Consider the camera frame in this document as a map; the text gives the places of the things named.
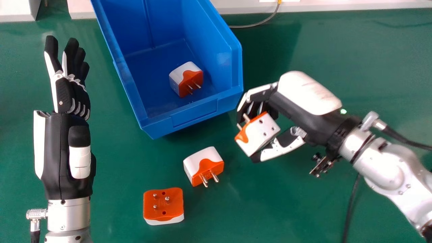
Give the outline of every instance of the green table surface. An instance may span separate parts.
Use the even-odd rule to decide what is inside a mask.
[[[225,16],[230,24],[265,15]],[[413,140],[432,144],[432,11],[281,13],[235,30],[243,46],[245,90],[302,70],[328,87],[350,114],[377,111]],[[252,164],[235,144],[235,112],[151,140],[140,130],[95,20],[70,20],[64,3],[41,7],[38,21],[0,24],[0,242],[28,242],[25,212],[46,207],[34,172],[34,109],[52,110],[43,48],[54,35],[87,52],[89,120],[98,168],[92,196],[95,242],[340,242],[356,176],[346,161],[320,179],[308,175],[304,146]],[[291,125],[281,118],[283,128]],[[182,161],[215,146],[225,160],[220,183],[192,188]],[[432,156],[415,149],[432,167]],[[143,193],[181,187],[185,220],[149,226]],[[46,222],[42,223],[42,235]],[[422,242],[399,210],[362,181],[349,242]]]

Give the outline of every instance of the blue plastic bin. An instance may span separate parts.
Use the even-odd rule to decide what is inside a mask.
[[[138,123],[152,139],[234,109],[241,45],[209,0],[92,0]],[[194,62],[202,89],[180,98],[169,73]]]

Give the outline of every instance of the orange and white plug adapter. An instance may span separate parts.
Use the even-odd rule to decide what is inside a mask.
[[[187,157],[183,166],[192,186],[202,183],[208,187],[211,178],[219,182],[217,175],[222,173],[224,162],[215,147],[208,147]]]
[[[267,112],[263,112],[253,119],[250,119],[246,114],[243,114],[243,117],[246,124],[243,127],[237,124],[240,132],[234,140],[243,152],[250,157],[272,141],[280,132],[280,127]]]
[[[170,86],[180,98],[193,94],[192,91],[195,89],[201,89],[203,81],[204,72],[191,61],[179,66],[169,74]]]
[[[184,220],[183,190],[178,187],[144,193],[143,216],[150,225],[174,224]]]

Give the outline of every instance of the gray cable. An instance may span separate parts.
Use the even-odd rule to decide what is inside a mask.
[[[255,23],[255,24],[250,24],[250,25],[244,25],[244,26],[229,26],[229,27],[232,28],[232,29],[245,29],[245,28],[250,28],[250,27],[260,26],[260,25],[262,25],[262,24],[267,23],[268,21],[270,21],[270,19],[272,19],[272,18],[276,15],[277,11],[279,10],[279,6],[280,6],[280,3],[277,4],[276,9],[275,9],[274,12],[272,13],[272,15],[270,15],[268,18],[264,19],[263,21],[260,21],[260,22]]]

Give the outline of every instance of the blue bin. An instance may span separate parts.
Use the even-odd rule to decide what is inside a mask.
[[[152,139],[234,109],[243,92],[241,45],[209,0],[92,0],[114,66]],[[169,73],[194,62],[202,89],[180,98]]]

